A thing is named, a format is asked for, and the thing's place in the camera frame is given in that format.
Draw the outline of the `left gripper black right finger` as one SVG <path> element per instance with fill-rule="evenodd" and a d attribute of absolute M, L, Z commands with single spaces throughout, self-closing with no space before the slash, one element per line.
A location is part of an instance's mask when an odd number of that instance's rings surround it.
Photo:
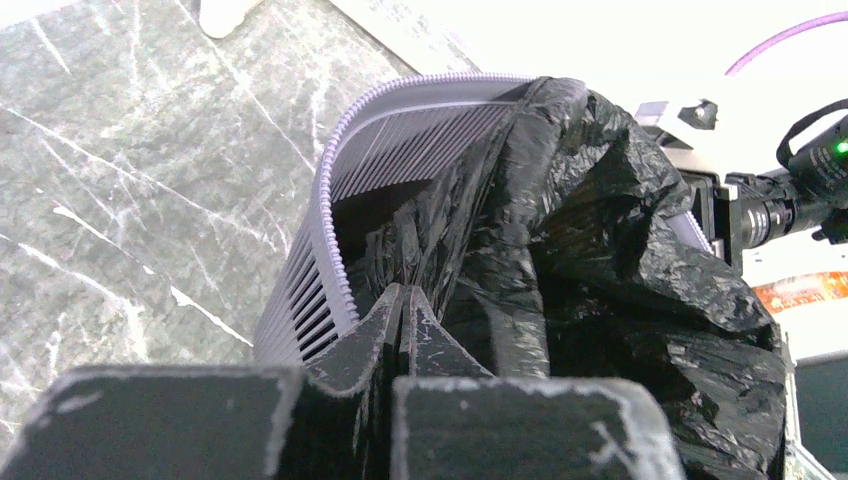
<path fill-rule="evenodd" d="M 394 479 L 681 479 L 669 422 L 620 378 L 496 377 L 408 291 L 393 383 Z"/>

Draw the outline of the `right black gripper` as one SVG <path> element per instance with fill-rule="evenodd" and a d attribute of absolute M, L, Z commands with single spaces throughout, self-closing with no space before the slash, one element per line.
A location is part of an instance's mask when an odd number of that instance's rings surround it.
<path fill-rule="evenodd" d="M 733 269 L 743 252 L 804 230 L 832 245 L 847 242 L 847 118 L 794 150 L 790 141 L 823 117 L 847 110 L 845 99 L 794 123 L 776 149 L 780 167 L 762 174 L 684 168 L 694 193 L 691 213 L 706 249 Z"/>

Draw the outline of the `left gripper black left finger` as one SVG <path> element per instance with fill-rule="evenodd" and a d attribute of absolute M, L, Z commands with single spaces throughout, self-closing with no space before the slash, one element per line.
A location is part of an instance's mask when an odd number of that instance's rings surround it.
<path fill-rule="evenodd" d="M 5 479 L 384 479 L 402 286 L 304 365 L 81 367 L 41 395 Z"/>

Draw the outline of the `black trash bag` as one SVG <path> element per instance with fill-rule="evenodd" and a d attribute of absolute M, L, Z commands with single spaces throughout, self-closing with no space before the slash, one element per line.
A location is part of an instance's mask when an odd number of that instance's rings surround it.
<path fill-rule="evenodd" d="M 723 261 L 683 243 L 687 184 L 619 106 L 533 81 L 495 129 L 368 233 L 367 310 L 420 287 L 492 371 L 620 377 L 660 403 L 691 479 L 768 479 L 782 446 L 779 329 Z"/>

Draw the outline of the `grey mesh trash bin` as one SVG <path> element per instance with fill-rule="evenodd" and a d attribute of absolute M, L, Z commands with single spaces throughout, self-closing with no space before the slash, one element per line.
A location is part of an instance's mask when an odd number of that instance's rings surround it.
<path fill-rule="evenodd" d="M 510 75 L 415 76 L 382 85 L 342 117 L 321 158 L 307 214 L 255 333 L 261 364 L 303 364 L 353 330 L 367 310 L 357 306 L 348 266 L 366 235 L 432 184 L 473 142 L 493 131 L 537 79 Z M 707 251 L 689 210 L 674 217 L 686 245 Z M 491 374 L 513 370 L 516 356 L 497 354 Z"/>

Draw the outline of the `white PVC pipe frame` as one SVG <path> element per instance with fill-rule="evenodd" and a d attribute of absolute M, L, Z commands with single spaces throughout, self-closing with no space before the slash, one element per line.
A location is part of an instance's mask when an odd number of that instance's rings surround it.
<path fill-rule="evenodd" d="M 198 23 L 208 37 L 230 35 L 263 0 L 200 0 Z"/>

